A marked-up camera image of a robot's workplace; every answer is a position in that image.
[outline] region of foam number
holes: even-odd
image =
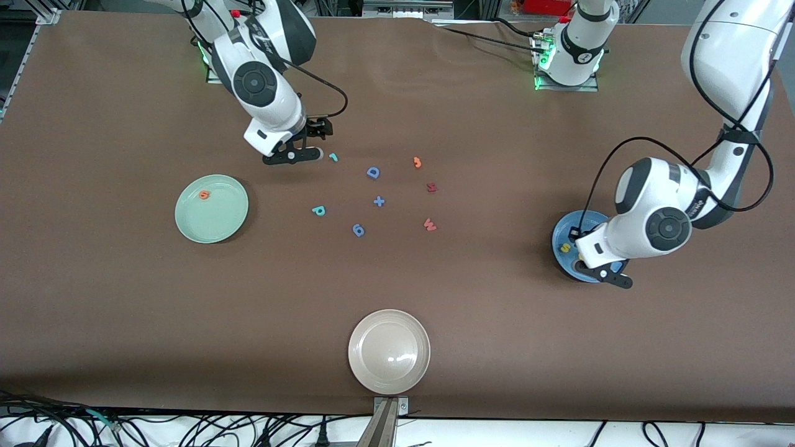
[[[425,223],[423,223],[422,226],[425,227],[426,231],[436,230],[436,225],[434,225],[433,222],[431,222],[431,218],[430,217],[425,220]]]

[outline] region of blue plate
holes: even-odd
[[[552,232],[552,252],[555,254],[557,263],[559,263],[560,266],[563,267],[563,270],[566,270],[566,273],[570,274],[572,278],[579,279],[582,282],[599,282],[596,280],[596,278],[591,278],[586,274],[581,274],[580,272],[574,270],[574,263],[580,259],[580,251],[577,250],[577,245],[568,240],[568,232],[572,229],[572,227],[576,227],[580,224],[580,216],[582,216],[582,214],[582,211],[572,211],[566,216],[563,216],[563,218],[557,222],[557,225],[555,225],[555,230]],[[606,221],[607,216],[601,212],[588,210],[585,212],[582,230],[590,231],[597,225]],[[562,247],[565,243],[572,246],[568,253],[560,251],[560,247]],[[621,265],[622,264],[620,262],[613,262],[610,266],[610,269],[618,273],[621,271]]]

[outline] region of white floor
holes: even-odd
[[[227,426],[236,418],[224,419],[219,422]],[[296,422],[311,425],[317,423],[320,417],[306,416]],[[361,436],[369,418],[352,418],[332,422],[328,425],[328,437],[332,443],[341,441],[357,441]],[[0,419],[0,427],[10,419]],[[180,418],[166,423],[148,423],[136,421],[136,424],[145,434],[151,447],[180,447],[180,440],[191,426],[196,424],[195,418]],[[266,420],[258,422],[258,433]],[[83,422],[72,423],[91,443],[93,437]],[[396,447],[416,447],[425,442],[430,442],[432,447],[585,447],[591,442],[594,432],[600,422],[565,422],[565,421],[473,421],[473,420],[401,420],[397,429]],[[12,447],[22,442],[34,442],[49,422],[34,422],[25,419],[14,423],[0,432],[0,447]],[[696,423],[659,423],[670,447],[693,447],[699,432]],[[288,436],[300,430],[299,427],[288,426],[277,433],[271,440],[273,447]],[[136,445],[123,432],[120,433],[122,443],[131,447]],[[213,428],[202,432],[198,439],[186,445],[202,445],[218,433]],[[247,447],[254,440],[253,427],[243,427],[235,430],[239,437],[239,445]],[[658,445],[663,445],[656,432],[650,430],[652,440]],[[118,442],[111,436],[109,430],[101,433],[102,445],[116,446]],[[293,447],[298,437],[289,439],[284,447]],[[317,429],[305,437],[297,447],[309,447],[315,444]],[[795,426],[771,426],[751,424],[707,424],[702,447],[793,447],[795,443]],[[609,422],[599,436],[597,445],[604,447],[653,447],[644,437],[640,422]],[[72,447],[72,439],[68,432],[56,425],[47,447]],[[238,447],[238,441],[232,436],[221,437],[211,443],[211,446]]]

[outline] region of plate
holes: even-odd
[[[420,382],[431,361],[428,333],[416,318],[396,309],[364,317],[348,344],[356,379],[380,395],[399,395]]]
[[[552,233],[552,251],[555,254],[557,262],[563,267],[563,270],[566,270],[566,273],[570,274],[574,279],[579,279],[582,282],[599,282],[596,278],[591,278],[586,274],[581,274],[577,270],[574,270],[574,263],[580,259],[580,251],[577,250],[577,245],[568,239],[568,232],[572,227],[576,227],[580,224],[580,216],[582,215],[582,211],[572,211],[557,222]],[[601,212],[588,210],[585,212],[585,217],[583,218],[582,230],[593,230],[602,222],[607,222],[607,216]],[[564,243],[568,243],[571,246],[568,253],[560,251],[560,247]],[[620,262],[613,262],[610,265],[610,269],[616,273],[621,270],[621,267],[622,264]]]
[[[202,198],[203,192],[209,195]],[[248,194],[239,181],[212,174],[194,181],[174,208],[176,227],[188,239],[214,243],[233,235],[246,220]]]

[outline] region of robot arm logo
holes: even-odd
[[[284,73],[287,70],[287,67],[278,56],[276,47],[273,46],[273,42],[270,41],[268,33],[265,32],[265,28],[262,26],[259,20],[257,20],[255,17],[252,17],[246,20],[246,26],[249,29],[249,38],[251,39],[251,43],[254,44],[258,50],[265,53],[270,64],[276,68],[279,73]]]

